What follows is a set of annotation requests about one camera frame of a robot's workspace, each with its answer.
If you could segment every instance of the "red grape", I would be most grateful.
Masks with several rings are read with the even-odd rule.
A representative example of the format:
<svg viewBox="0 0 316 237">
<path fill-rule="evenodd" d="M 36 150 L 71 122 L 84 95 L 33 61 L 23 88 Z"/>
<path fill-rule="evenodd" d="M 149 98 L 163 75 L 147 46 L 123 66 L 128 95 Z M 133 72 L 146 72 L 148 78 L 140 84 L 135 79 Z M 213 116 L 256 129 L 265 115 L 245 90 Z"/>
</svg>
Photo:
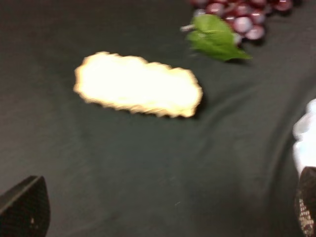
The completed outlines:
<svg viewBox="0 0 316 237">
<path fill-rule="evenodd" d="M 221 3 L 225 6 L 227 6 L 230 1 L 229 0 L 213 0 L 212 2 Z"/>
<path fill-rule="evenodd" d="M 233 15 L 226 15 L 224 17 L 224 20 L 226 21 L 226 23 L 231 25 L 235 21 L 235 17 Z"/>
<path fill-rule="evenodd" d="M 252 28 L 252 22 L 249 17 L 238 17 L 233 23 L 233 29 L 240 34 L 248 32 Z"/>
<path fill-rule="evenodd" d="M 267 0 L 249 0 L 254 7 L 263 8 L 267 4 Z"/>
<path fill-rule="evenodd" d="M 292 8 L 292 6 L 292 0 L 278 0 L 273 7 L 278 11 L 288 11 Z"/>
<path fill-rule="evenodd" d="M 217 15 L 217 16 L 221 17 L 224 13 L 224 9 L 225 9 L 225 7 L 223 4 L 212 3 L 206 7 L 205 12 L 207 14 Z"/>
<path fill-rule="evenodd" d="M 245 34 L 246 38 L 249 40 L 259 40 L 261 39 L 265 34 L 265 30 L 262 26 L 256 25 L 253 26 L 250 31 Z"/>
<path fill-rule="evenodd" d="M 237 6 L 234 8 L 234 15 L 237 17 L 246 16 L 250 12 L 251 12 L 251 7 L 245 2 L 241 2 L 237 4 Z"/>
<path fill-rule="evenodd" d="M 262 10 L 255 9 L 251 13 L 250 18 L 255 25 L 261 25 L 265 21 L 266 16 Z"/>
</svg>

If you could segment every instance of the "black object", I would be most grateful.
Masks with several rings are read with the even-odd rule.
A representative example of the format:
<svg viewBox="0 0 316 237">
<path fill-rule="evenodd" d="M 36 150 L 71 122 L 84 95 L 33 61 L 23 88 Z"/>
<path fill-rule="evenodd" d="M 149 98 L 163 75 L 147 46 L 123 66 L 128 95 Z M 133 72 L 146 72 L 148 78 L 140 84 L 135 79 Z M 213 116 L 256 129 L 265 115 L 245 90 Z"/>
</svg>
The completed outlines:
<svg viewBox="0 0 316 237">
<path fill-rule="evenodd" d="M 31 176 L 0 196 L 0 237 L 44 237 L 49 222 L 43 177 Z"/>
<path fill-rule="evenodd" d="M 295 200 L 295 211 L 306 237 L 316 236 L 316 168 L 302 171 Z"/>
</svg>

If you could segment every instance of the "grape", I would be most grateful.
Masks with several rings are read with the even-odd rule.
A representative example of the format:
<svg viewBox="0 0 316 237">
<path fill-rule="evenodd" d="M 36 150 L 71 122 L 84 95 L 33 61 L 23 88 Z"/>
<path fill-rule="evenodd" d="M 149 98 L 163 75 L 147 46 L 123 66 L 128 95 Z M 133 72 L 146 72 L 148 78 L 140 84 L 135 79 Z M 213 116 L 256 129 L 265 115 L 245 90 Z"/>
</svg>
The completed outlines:
<svg viewBox="0 0 316 237">
<path fill-rule="evenodd" d="M 208 5 L 205 9 L 207 14 L 217 15 L 221 17 L 224 14 L 224 5 L 220 3 L 212 3 Z"/>
<path fill-rule="evenodd" d="M 240 45 L 242 41 L 242 36 L 238 33 L 234 33 L 234 43 L 235 45 Z"/>
<path fill-rule="evenodd" d="M 204 9 L 196 9 L 194 12 L 193 12 L 193 16 L 196 17 L 196 16 L 201 16 L 201 15 L 204 15 L 205 14 L 205 10 Z"/>
<path fill-rule="evenodd" d="M 250 0 L 254 7 L 263 8 L 267 4 L 267 0 Z"/>
<path fill-rule="evenodd" d="M 292 6 L 292 0 L 278 0 L 273 7 L 278 11 L 288 11 L 292 8 Z"/>
<path fill-rule="evenodd" d="M 223 4 L 224 6 L 227 6 L 228 3 L 230 2 L 230 0 L 213 0 L 213 2 L 215 2 L 215 3 L 221 3 L 221 4 Z"/>
<path fill-rule="evenodd" d="M 226 21 L 226 23 L 228 23 L 229 25 L 232 25 L 235 21 L 235 17 L 233 15 L 226 15 L 224 17 L 224 20 Z"/>
<path fill-rule="evenodd" d="M 237 17 L 246 16 L 250 14 L 250 12 L 251 12 L 250 6 L 245 2 L 241 2 L 237 4 L 237 6 L 234 8 L 234 15 Z"/>
<path fill-rule="evenodd" d="M 233 23 L 233 29 L 240 34 L 248 32 L 252 28 L 252 22 L 249 17 L 238 17 Z"/>
<path fill-rule="evenodd" d="M 190 0 L 190 4 L 196 8 L 205 8 L 209 0 Z"/>
<path fill-rule="evenodd" d="M 262 26 L 255 25 L 250 31 L 247 32 L 247 34 L 245 34 L 245 36 L 249 40 L 259 40 L 264 36 L 264 34 L 264 28 Z"/>
<path fill-rule="evenodd" d="M 251 13 L 250 18 L 255 25 L 261 25 L 265 21 L 266 16 L 262 10 L 255 9 Z"/>
</svg>

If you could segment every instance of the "green leaf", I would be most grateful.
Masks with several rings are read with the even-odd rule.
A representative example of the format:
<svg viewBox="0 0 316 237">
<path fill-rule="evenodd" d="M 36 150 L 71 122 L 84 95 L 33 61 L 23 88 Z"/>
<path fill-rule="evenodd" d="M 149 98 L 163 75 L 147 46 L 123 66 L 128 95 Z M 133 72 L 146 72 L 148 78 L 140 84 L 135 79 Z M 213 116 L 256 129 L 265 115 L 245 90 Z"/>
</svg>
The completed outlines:
<svg viewBox="0 0 316 237">
<path fill-rule="evenodd" d="M 195 31 L 188 34 L 193 48 L 206 54 L 227 61 L 233 58 L 250 59 L 251 57 L 235 46 L 231 28 L 219 17 L 202 15 L 193 19 Z"/>
<path fill-rule="evenodd" d="M 233 35 L 232 29 L 229 25 L 223 21 L 221 18 L 215 15 L 204 14 L 193 18 L 192 24 L 199 31 L 204 33 L 231 33 Z"/>
</svg>

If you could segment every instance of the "white cloth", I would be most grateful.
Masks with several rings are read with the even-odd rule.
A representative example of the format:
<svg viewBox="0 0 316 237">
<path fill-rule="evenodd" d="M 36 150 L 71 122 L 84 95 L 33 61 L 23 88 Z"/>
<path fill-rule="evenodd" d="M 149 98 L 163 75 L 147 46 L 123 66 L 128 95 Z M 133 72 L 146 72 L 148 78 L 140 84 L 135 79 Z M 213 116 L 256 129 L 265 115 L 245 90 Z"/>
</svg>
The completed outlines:
<svg viewBox="0 0 316 237">
<path fill-rule="evenodd" d="M 293 157 L 300 176 L 304 167 L 316 167 L 316 99 L 308 103 L 306 114 L 293 127 L 293 135 L 297 140 Z"/>
</svg>

